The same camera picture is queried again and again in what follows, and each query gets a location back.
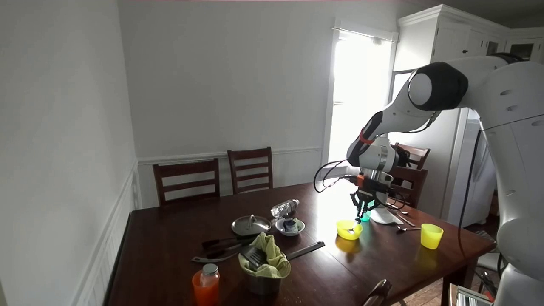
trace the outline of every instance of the wall trim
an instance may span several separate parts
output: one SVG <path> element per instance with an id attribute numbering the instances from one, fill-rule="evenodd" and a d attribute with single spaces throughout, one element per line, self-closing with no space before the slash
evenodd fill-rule
<path id="1" fill-rule="evenodd" d="M 132 172 L 122 180 L 120 192 L 110 209 L 110 214 L 101 228 L 100 238 L 93 248 L 86 270 L 79 281 L 74 293 L 74 306 L 98 306 L 103 304 L 103 296 L 106 291 L 108 279 L 111 276 L 111 267 L 115 264 L 115 255 L 120 248 L 122 233 L 128 213 L 134 209 L 132 202 L 132 182 L 135 177 L 135 163 Z"/>

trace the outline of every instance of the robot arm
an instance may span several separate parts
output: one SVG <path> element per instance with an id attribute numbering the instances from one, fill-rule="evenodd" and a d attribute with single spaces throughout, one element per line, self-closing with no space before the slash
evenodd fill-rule
<path id="1" fill-rule="evenodd" d="M 385 134 L 424 129 L 440 111 L 455 109 L 465 92 L 465 75 L 450 65 L 431 63 L 417 68 L 395 99 L 360 129 L 348 148 L 346 162 L 353 167 L 389 172 L 395 162 Z"/>
<path id="2" fill-rule="evenodd" d="M 431 63 L 416 70 L 397 97 L 360 129 L 348 148 L 349 165 L 343 168 L 349 172 L 336 175 L 387 174 L 395 165 L 387 133 L 424 129 L 445 109 L 474 109 L 496 165 L 501 214 L 496 245 L 509 262 L 494 304 L 542 304 L 542 97 L 544 66 L 536 63 L 506 66 L 502 58 L 491 56 Z"/>

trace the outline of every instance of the white door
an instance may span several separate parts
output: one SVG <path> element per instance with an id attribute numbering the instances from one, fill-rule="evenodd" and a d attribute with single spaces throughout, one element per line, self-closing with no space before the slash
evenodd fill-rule
<path id="1" fill-rule="evenodd" d="M 339 31 L 332 58 L 332 111 L 327 160 L 344 160 L 348 145 L 368 117 L 385 106 L 390 39 Z"/>

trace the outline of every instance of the bottle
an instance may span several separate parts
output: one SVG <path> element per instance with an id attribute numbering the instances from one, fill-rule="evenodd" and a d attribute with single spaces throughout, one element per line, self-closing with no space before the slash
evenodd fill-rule
<path id="1" fill-rule="evenodd" d="M 297 199 L 288 199 L 285 202 L 280 202 L 270 209 L 271 218 L 292 218 L 293 211 L 298 208 Z"/>
<path id="2" fill-rule="evenodd" d="M 219 304 L 219 267 L 205 264 L 191 276 L 193 301 L 196 306 Z"/>
<path id="3" fill-rule="evenodd" d="M 387 279 L 378 281 L 361 306 L 385 306 L 389 289 L 390 282 Z"/>

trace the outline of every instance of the wooden chair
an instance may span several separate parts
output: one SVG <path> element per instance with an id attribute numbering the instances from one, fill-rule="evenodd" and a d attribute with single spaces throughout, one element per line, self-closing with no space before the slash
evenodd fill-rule
<path id="1" fill-rule="evenodd" d="M 232 194 L 271 189 L 271 148 L 227 150 Z"/>
<path id="2" fill-rule="evenodd" d="M 219 199 L 217 158 L 181 165 L 152 165 L 152 174 L 161 208 Z"/>
<path id="3" fill-rule="evenodd" d="M 426 162 L 426 157 L 429 153 L 429 148 L 417 148 L 417 146 L 409 146 L 409 145 L 392 145 L 392 148 L 399 153 L 399 155 L 404 155 L 407 160 L 406 160 L 406 168 L 416 168 L 416 170 L 421 170 L 424 162 Z"/>
<path id="4" fill-rule="evenodd" d="M 392 182 L 390 191 L 409 206 L 416 208 L 426 179 L 426 170 L 394 167 L 389 172 L 400 184 Z"/>

